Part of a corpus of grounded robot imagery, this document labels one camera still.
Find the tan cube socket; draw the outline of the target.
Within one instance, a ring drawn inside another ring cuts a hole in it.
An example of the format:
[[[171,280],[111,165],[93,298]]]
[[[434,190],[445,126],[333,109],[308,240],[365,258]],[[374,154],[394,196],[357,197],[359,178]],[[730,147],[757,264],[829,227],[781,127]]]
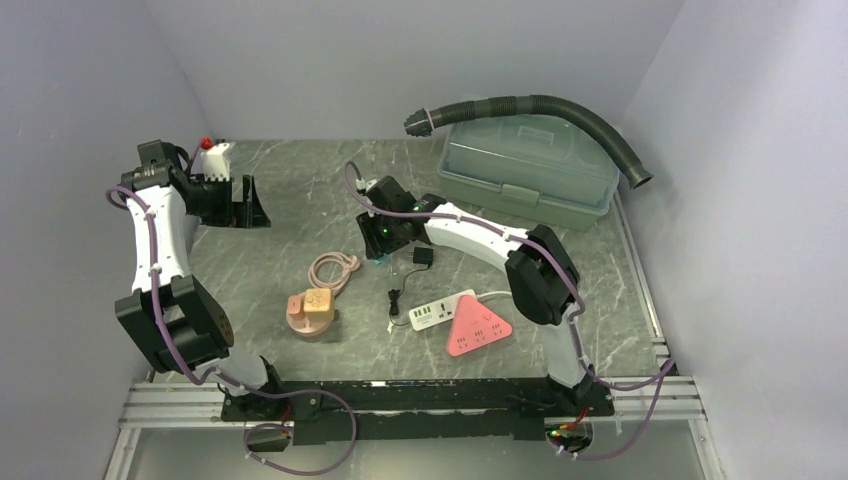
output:
[[[330,323],[335,317],[335,296],[328,288],[310,288],[304,292],[303,312],[310,323]]]

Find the white power strip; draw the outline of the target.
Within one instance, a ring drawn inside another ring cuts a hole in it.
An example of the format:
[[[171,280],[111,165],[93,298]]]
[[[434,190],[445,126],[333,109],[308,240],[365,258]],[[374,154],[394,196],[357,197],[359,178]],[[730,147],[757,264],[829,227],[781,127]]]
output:
[[[477,297],[473,289],[468,289],[410,309],[408,318],[412,329],[422,331],[452,321],[458,302],[463,296]]]

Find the salmon cube plug adapter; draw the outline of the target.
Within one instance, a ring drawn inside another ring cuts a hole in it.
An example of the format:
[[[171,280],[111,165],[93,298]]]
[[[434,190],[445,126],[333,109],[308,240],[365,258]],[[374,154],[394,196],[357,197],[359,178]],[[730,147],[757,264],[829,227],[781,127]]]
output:
[[[299,322],[305,317],[304,294],[292,295],[288,298],[286,305],[286,319],[289,322]]]

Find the round pink power socket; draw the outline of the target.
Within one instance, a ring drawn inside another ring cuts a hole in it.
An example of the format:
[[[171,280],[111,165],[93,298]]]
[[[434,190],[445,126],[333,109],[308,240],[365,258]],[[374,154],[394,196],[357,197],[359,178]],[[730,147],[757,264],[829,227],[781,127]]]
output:
[[[310,323],[306,317],[299,322],[289,322],[286,319],[288,326],[298,335],[304,337],[313,337],[323,334],[331,325],[330,323]]]

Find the pink triangular power strip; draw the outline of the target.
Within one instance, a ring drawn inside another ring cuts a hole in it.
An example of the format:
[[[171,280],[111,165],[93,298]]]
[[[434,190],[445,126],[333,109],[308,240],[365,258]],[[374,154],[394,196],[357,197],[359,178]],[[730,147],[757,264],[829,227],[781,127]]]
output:
[[[452,357],[459,357],[506,339],[512,333],[512,325],[476,297],[462,295],[451,322],[446,351]]]

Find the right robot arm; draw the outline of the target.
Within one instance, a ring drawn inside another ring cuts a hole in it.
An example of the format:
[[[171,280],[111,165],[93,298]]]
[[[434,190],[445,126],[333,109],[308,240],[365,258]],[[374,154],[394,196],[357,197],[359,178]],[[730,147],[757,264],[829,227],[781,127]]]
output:
[[[593,370],[576,326],[585,310],[578,292],[580,275],[550,227],[509,227],[470,214],[437,195],[415,198],[391,176],[371,182],[355,177],[344,184],[366,209],[357,224],[368,258],[421,242],[460,251],[501,271],[516,309],[544,331],[547,374],[557,382],[550,391],[553,406],[564,415],[574,415],[588,404],[585,383]]]

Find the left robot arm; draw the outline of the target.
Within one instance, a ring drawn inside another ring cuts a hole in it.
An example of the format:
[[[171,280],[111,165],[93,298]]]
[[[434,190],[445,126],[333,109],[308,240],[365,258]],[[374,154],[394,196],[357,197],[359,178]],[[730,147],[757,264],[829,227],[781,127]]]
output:
[[[236,346],[223,307],[189,265],[189,218],[219,228],[271,224],[252,176],[243,176],[242,197],[234,198],[231,149],[209,138],[194,153],[162,140],[138,145],[139,166],[106,193],[129,213],[135,235],[131,293],[115,302],[115,315],[156,372],[181,373],[195,385],[213,381],[232,404],[272,420],[288,402],[278,374],[262,356]]]

